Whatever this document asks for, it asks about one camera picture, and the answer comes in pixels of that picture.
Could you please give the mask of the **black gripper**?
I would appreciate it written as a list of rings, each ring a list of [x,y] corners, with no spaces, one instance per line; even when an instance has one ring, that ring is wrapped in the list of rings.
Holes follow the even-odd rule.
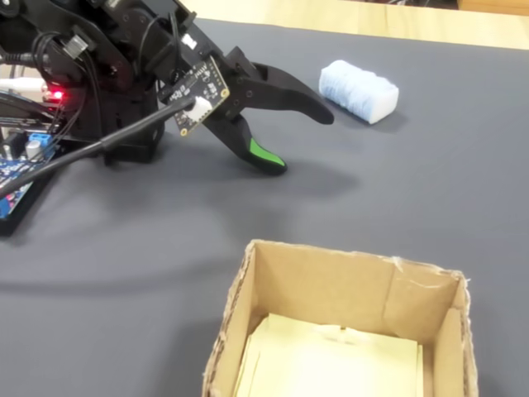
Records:
[[[334,115],[324,101],[293,75],[270,65],[249,61],[236,47],[228,55],[194,23],[196,14],[173,11],[148,19],[148,86],[174,84],[192,66],[214,59],[230,96],[223,103],[224,117],[209,117],[204,126],[239,159],[266,175],[282,175],[288,166],[253,137],[241,112],[246,108],[294,111],[315,122],[331,125]]]

